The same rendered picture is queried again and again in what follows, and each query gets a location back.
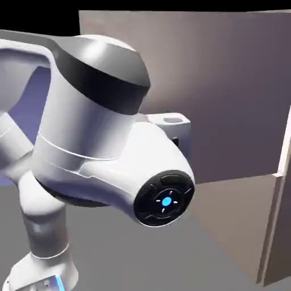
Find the grey-brown cabinet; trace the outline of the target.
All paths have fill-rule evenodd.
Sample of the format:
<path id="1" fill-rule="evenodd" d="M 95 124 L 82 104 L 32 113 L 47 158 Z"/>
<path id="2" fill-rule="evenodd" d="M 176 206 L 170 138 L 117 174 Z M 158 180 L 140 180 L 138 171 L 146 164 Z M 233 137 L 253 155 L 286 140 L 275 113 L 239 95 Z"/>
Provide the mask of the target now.
<path id="1" fill-rule="evenodd" d="M 83 34 L 138 50 L 143 113 L 192 124 L 192 214 L 257 281 L 291 106 L 291 11 L 80 11 Z"/>

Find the cabinet door front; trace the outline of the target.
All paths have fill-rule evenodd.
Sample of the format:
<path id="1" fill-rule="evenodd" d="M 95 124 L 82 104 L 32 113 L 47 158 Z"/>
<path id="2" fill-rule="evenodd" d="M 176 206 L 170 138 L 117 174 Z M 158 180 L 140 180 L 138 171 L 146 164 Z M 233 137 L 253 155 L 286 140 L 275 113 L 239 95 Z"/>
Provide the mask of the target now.
<path id="1" fill-rule="evenodd" d="M 284 176 L 286 173 L 286 168 L 288 164 L 288 152 L 291 144 L 291 106 L 289 109 L 289 114 L 287 118 L 285 134 L 282 143 L 281 155 L 278 163 L 277 173 L 275 173 L 276 177 Z"/>
<path id="2" fill-rule="evenodd" d="M 265 287 L 288 277 L 291 277 L 290 175 L 276 179 L 256 282 Z"/>

